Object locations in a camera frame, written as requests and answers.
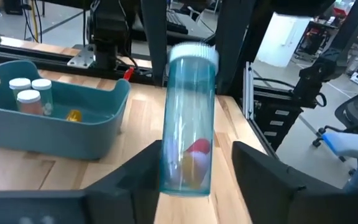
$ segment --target metal bracket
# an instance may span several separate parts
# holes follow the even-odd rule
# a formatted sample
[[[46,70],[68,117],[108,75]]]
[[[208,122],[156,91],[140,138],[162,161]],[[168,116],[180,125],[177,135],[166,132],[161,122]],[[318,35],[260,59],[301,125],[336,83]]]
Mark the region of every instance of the metal bracket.
[[[246,62],[242,84],[242,114],[246,119],[254,119],[254,76],[251,63]]]
[[[67,65],[76,68],[89,68],[94,63],[94,46],[89,44],[74,56]]]

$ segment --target clear plastic container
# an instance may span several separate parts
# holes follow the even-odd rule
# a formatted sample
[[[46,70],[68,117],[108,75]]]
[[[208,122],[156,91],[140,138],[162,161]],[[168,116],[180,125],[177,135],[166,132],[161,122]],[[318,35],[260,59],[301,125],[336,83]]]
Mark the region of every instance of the clear plastic container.
[[[171,49],[160,160],[163,193],[210,193],[217,72],[213,47],[184,43]]]
[[[41,103],[44,115],[51,115],[53,111],[52,82],[45,78],[39,78],[32,81],[31,86],[41,94]]]
[[[13,91],[16,106],[19,110],[19,102],[17,101],[17,94],[23,90],[31,89],[31,81],[28,78],[14,78],[9,81],[9,88]]]
[[[24,90],[17,94],[20,112],[43,115],[41,95],[37,90]]]

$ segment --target white lid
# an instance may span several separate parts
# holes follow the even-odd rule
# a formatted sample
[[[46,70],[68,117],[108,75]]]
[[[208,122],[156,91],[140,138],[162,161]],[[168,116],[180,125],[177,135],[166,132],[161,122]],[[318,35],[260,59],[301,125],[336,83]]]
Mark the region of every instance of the white lid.
[[[17,94],[17,100],[21,103],[34,103],[41,99],[37,90],[23,90]]]
[[[35,90],[48,90],[52,87],[52,82],[45,78],[39,78],[32,81],[31,86]]]
[[[12,90],[25,90],[31,87],[31,81],[28,78],[14,78],[9,81],[9,88]]]
[[[206,59],[215,66],[216,73],[218,72],[219,54],[215,50],[215,47],[200,42],[178,44],[172,47],[169,62],[184,57],[199,57]]]

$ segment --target plastic bin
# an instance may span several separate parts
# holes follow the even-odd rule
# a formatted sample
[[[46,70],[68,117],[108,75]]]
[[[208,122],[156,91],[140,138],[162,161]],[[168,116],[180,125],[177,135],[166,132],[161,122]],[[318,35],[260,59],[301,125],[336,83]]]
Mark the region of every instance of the plastic bin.
[[[99,159],[110,150],[122,123],[131,86],[118,80],[111,91],[52,81],[53,113],[37,116],[17,111],[9,80],[40,78],[28,61],[0,64],[0,147],[74,159]],[[66,121],[80,110],[82,122]]]

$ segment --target wooden tabletop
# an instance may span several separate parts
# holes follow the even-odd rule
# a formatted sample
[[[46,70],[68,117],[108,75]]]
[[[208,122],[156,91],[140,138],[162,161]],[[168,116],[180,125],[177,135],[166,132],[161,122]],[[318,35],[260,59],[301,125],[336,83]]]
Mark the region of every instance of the wooden tabletop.
[[[2,44],[75,55],[78,50],[3,38]],[[138,60],[141,67],[150,62]],[[60,82],[76,83],[110,90],[115,81],[40,70],[41,76]],[[0,149],[0,190],[81,189],[117,169],[144,147],[162,138],[165,90],[132,84],[122,133],[111,151],[99,161],[79,161],[45,154]],[[257,136],[235,101],[217,96],[214,124],[215,147],[211,195],[180,198],[162,194],[155,223],[158,224],[235,224],[251,223],[239,191],[231,162],[231,144],[240,140],[265,153]]]

